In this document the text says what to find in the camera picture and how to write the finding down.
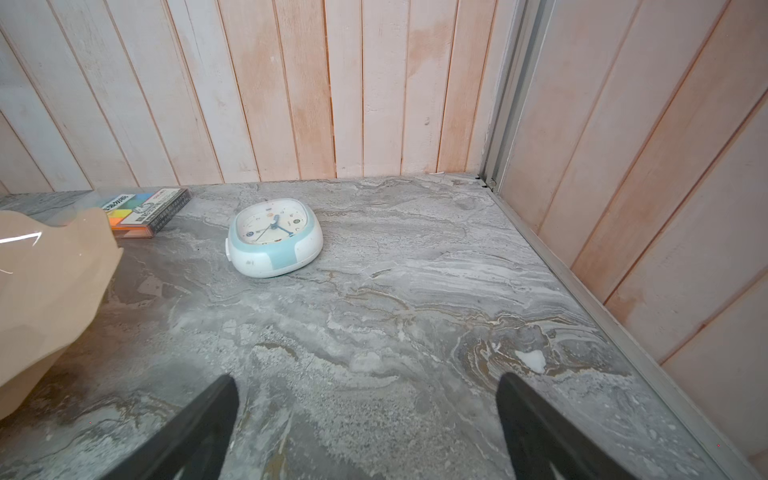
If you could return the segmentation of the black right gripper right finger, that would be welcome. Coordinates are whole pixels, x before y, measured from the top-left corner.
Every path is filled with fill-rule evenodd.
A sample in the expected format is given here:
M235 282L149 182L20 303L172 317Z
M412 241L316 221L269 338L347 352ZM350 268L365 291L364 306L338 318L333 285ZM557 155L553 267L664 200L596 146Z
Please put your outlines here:
M634 476L513 372L496 405L517 479L632 479Z

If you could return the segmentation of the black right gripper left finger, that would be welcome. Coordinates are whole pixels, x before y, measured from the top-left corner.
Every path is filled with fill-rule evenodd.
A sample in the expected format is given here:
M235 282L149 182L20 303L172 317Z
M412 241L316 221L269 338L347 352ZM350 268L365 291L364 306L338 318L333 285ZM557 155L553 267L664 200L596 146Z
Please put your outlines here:
M239 408L235 379L219 376L104 479L217 479Z

